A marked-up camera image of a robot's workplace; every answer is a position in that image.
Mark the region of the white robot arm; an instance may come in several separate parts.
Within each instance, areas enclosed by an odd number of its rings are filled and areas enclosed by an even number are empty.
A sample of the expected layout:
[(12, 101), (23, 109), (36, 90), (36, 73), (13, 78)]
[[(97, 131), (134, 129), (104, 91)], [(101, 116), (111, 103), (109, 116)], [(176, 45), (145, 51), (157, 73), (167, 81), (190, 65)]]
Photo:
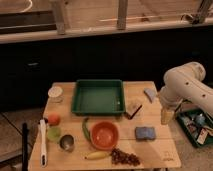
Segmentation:
[(213, 117), (213, 88), (203, 83), (205, 76), (205, 68), (198, 62), (174, 67), (164, 74), (164, 86), (158, 93), (162, 125), (169, 123), (184, 99)]

